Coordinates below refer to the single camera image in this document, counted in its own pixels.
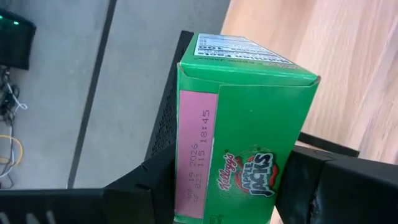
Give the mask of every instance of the black device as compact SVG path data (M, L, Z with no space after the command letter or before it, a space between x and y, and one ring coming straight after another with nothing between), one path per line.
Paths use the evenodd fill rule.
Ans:
M0 8L0 65L29 69L29 55L36 26Z
M192 35L181 33L145 162L103 189L0 191L0 222L173 223L176 64ZM396 224L397 174L394 165L296 146L276 207L285 224Z

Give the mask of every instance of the nutrition facts label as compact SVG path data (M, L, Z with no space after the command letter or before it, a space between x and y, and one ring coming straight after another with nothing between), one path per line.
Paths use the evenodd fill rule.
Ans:
M199 34L195 55L292 64L286 58L244 37L227 35Z

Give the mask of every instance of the wooden floor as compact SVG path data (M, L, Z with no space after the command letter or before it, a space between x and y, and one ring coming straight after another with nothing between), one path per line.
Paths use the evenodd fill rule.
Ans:
M222 33L322 77L303 132L398 164L398 1L231 0Z

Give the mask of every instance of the kellogg's logo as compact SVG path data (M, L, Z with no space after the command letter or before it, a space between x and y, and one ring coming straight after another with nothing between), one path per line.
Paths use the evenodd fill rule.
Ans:
M274 163L273 153L258 152L243 164L242 157L230 153L224 155L225 166L220 169L217 179L221 190L229 190L230 179L234 175L236 186L251 195L271 197L275 194L272 187L278 175L278 166Z

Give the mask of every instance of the apple jacks box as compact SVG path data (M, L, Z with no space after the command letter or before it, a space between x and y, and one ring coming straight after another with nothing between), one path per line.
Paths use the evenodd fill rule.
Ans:
M319 78L243 37L195 34L177 72L175 221L265 224Z

